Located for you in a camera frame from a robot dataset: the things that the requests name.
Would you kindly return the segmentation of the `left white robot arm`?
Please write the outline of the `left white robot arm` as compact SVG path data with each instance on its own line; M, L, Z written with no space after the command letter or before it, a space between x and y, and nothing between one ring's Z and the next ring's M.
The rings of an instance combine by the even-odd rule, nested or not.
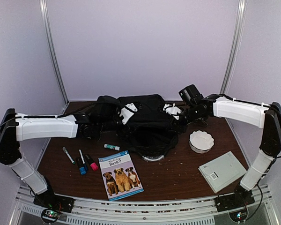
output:
M67 115L26 115L7 109L0 124L0 163L9 166L19 178L46 205L54 208L58 198L49 181L41 175L20 152L20 142L38 138L98 138L104 130L115 130L126 125L137 113L133 103L114 104L115 112L107 121L100 122L99 116L74 112Z

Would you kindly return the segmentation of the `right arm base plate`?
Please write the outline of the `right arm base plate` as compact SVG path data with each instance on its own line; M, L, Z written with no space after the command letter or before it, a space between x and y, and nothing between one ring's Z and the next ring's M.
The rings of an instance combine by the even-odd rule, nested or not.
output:
M218 212L234 210L237 208L244 207L245 204L253 204L255 203L255 199L252 196L249 196L246 199L241 199L237 197L235 194L230 195L220 195L214 199L215 206Z

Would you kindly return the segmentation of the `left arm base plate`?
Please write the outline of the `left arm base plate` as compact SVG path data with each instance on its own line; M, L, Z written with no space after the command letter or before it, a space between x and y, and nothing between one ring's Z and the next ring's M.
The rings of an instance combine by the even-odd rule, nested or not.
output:
M71 213L74 205L74 199L71 197L56 195L53 200L50 200L50 202L47 203L45 200L35 197L33 203L55 211Z

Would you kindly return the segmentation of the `dog picture book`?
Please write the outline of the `dog picture book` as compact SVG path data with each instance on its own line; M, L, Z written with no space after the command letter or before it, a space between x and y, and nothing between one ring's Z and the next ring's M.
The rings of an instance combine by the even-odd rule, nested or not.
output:
M127 150L98 160L109 201L116 201L144 191Z

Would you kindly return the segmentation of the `pale green book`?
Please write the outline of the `pale green book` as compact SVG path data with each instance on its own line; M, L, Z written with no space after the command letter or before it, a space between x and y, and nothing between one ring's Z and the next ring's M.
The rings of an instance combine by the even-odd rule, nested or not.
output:
M247 172L231 151L199 166L198 170L214 193L220 192Z

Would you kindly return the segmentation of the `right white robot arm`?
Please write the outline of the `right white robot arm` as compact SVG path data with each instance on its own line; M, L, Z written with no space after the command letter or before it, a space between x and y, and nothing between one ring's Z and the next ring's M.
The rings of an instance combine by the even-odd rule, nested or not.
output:
M203 97L201 94L181 92L180 95L185 99L188 108L179 109L175 104L165 104L163 111L173 116L181 125L204 117L217 117L238 120L263 130L258 155L241 179L236 193L231 196L233 206L242 206L249 199L249 191L257 185L281 152L280 104L250 103L224 94Z

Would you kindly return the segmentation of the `black student backpack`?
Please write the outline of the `black student backpack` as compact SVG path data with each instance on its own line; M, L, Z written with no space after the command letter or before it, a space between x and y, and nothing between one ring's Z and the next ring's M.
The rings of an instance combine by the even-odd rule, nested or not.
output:
M134 103L138 111L126 125L105 128L103 119L106 103ZM124 148L138 153L147 162L157 162L164 159L178 143L179 127L173 126L173 118L163 111L165 103L158 94L118 98L100 96L92 115L102 126L101 131L116 132Z

